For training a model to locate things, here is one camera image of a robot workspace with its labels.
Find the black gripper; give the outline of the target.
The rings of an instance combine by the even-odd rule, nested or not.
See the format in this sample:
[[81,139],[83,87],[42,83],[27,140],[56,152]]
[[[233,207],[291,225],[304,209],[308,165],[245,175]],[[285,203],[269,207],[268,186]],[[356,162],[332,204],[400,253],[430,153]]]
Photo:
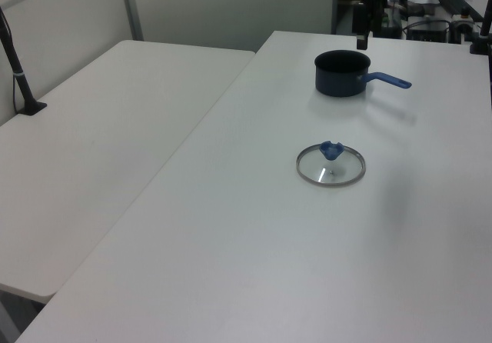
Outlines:
[[356,36],[357,49],[367,49],[368,35],[374,35],[382,30],[385,11],[381,4],[368,5],[357,3],[353,8],[352,32]]

